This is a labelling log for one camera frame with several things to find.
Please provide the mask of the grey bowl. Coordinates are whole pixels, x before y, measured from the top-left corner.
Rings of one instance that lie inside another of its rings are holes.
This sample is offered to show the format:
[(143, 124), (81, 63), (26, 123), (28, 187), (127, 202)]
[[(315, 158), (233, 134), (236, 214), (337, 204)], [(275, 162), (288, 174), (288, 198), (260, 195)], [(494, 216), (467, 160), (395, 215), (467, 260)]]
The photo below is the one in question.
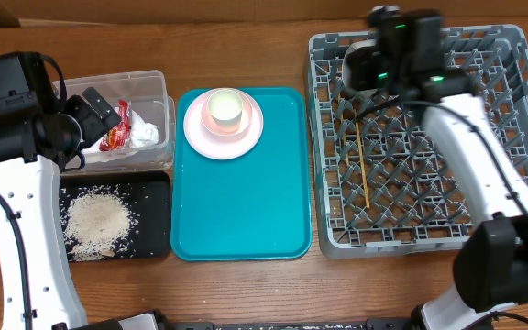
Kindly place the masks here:
[(347, 95), (372, 99), (382, 86), (383, 59), (374, 39), (351, 44), (342, 63), (342, 82)]

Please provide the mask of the red snack wrapper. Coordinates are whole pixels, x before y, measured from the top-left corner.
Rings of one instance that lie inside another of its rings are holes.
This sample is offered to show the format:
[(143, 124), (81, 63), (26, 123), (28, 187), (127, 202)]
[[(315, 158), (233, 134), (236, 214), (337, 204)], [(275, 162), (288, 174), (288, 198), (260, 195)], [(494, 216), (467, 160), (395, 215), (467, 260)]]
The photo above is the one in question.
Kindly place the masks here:
[(119, 100), (118, 111), (121, 121), (118, 125), (109, 130), (109, 132), (102, 138), (99, 150), (113, 151), (120, 150), (126, 147), (131, 135), (130, 123), (130, 103), (124, 100)]

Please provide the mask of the white napkin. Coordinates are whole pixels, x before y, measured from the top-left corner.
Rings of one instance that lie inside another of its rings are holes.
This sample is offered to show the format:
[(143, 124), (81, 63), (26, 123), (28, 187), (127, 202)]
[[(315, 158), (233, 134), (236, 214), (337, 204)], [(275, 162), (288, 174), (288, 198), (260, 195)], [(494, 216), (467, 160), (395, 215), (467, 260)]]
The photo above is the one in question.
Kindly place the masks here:
[[(142, 117), (131, 110), (130, 113), (130, 123), (131, 123), (131, 135), (126, 143), (124, 149), (136, 149), (144, 148), (156, 145), (159, 141), (159, 131), (158, 128), (151, 124), (150, 122), (145, 122)], [(84, 154), (93, 154), (96, 152), (103, 152), (99, 150), (99, 145), (102, 140), (98, 140), (91, 147), (84, 149), (82, 152)]]

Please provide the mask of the wooden chopstick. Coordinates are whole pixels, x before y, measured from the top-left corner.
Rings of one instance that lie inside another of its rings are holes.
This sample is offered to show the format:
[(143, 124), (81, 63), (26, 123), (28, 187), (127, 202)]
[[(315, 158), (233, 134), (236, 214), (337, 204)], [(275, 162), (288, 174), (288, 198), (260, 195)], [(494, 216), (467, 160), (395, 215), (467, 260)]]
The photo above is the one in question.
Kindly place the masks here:
[(360, 169), (361, 169), (365, 205), (366, 205), (367, 209), (371, 209), (371, 204), (370, 204), (370, 199), (369, 199), (369, 187), (368, 187), (368, 181), (367, 181), (367, 176), (366, 176), (366, 167), (365, 167), (365, 161), (364, 161), (364, 155), (363, 155), (362, 138), (361, 138), (361, 135), (360, 135), (360, 129), (359, 129), (359, 122), (358, 121), (355, 123), (355, 128), (356, 128), (356, 134), (357, 134), (357, 147), (358, 147), (358, 156), (359, 156), (359, 166), (360, 166)]
[(346, 163), (346, 168), (349, 168), (350, 164), (349, 164), (349, 156), (348, 156), (348, 151), (346, 151), (346, 146), (347, 146), (347, 124), (345, 123), (345, 111), (346, 111), (346, 101), (343, 99), (343, 97), (341, 96), (341, 94), (338, 95), (338, 112), (340, 114), (340, 131), (342, 132), (342, 135), (341, 135), (341, 151), (343, 153), (343, 155), (341, 156), (341, 158), (345, 161)]

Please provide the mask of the white rice pile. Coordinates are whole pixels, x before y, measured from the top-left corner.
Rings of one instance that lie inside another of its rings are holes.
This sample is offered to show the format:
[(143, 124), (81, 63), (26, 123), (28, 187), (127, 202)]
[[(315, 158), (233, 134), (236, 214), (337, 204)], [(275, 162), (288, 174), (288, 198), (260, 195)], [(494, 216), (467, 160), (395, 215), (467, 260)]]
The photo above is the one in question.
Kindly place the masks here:
[(70, 261), (112, 259), (128, 251), (139, 224), (129, 196), (117, 185), (60, 190), (60, 223)]

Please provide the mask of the pink bowl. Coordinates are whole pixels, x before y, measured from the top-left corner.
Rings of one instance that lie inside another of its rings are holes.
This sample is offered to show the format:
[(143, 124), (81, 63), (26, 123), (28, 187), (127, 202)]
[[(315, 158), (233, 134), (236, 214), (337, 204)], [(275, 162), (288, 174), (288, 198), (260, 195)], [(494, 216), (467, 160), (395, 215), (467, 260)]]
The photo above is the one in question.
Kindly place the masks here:
[[(210, 97), (210, 95), (221, 89), (231, 89), (235, 92), (237, 92), (242, 100), (243, 100), (243, 112), (241, 116), (241, 120), (238, 126), (233, 127), (232, 129), (226, 129), (223, 126), (219, 126), (213, 118), (210, 116), (208, 109), (207, 109), (207, 101)], [(232, 88), (218, 88), (210, 90), (206, 93), (206, 98), (203, 102), (202, 109), (201, 109), (201, 119), (203, 122), (203, 126), (212, 134), (215, 134), (219, 137), (235, 137), (241, 135), (244, 131), (246, 131), (250, 125), (252, 117), (252, 104), (248, 100), (248, 98), (240, 92), (238, 89), (232, 89)]]

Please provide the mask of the pink plate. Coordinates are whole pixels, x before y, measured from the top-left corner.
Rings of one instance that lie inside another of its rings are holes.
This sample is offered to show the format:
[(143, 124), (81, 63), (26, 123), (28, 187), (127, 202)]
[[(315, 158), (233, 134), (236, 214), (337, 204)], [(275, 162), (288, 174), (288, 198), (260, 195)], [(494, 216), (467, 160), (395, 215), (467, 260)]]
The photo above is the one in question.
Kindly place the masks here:
[(248, 153), (258, 143), (264, 128), (264, 118), (259, 104), (252, 96), (240, 91), (252, 104), (250, 125), (239, 136), (219, 137), (210, 133), (201, 119), (201, 109), (207, 92), (200, 94), (186, 110), (183, 120), (186, 140), (199, 154), (213, 160), (231, 160)]

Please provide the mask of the cream paper cup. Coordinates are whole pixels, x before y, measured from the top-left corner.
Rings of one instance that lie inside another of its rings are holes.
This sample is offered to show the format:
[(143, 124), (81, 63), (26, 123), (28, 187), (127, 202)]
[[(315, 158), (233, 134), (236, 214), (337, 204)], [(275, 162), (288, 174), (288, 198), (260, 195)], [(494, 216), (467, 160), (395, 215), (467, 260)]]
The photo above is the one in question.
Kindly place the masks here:
[(210, 95), (207, 109), (217, 125), (232, 129), (240, 123), (243, 100), (237, 92), (231, 89), (221, 89)]

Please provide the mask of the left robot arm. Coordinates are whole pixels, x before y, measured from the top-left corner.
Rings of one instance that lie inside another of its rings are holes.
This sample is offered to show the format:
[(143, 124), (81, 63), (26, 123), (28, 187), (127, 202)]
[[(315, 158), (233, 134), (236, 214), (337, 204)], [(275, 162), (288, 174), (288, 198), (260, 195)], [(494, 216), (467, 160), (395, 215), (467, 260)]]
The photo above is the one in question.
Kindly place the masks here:
[(64, 166), (118, 122), (94, 90), (0, 98), (0, 270), (5, 329), (88, 324), (60, 220)]

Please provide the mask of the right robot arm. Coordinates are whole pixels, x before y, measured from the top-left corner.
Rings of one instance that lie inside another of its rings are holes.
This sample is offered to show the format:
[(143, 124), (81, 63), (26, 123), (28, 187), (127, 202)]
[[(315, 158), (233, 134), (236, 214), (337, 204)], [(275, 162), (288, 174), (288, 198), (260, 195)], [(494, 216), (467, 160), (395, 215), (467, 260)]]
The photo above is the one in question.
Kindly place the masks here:
[(412, 106), (475, 226), (454, 260), (453, 285), (416, 307), (406, 328), (488, 329), (490, 318), (528, 303), (528, 185), (494, 136), (468, 74), (446, 67), (438, 47), (388, 48), (374, 40), (351, 45), (343, 71), (347, 87), (386, 89), (394, 105)]

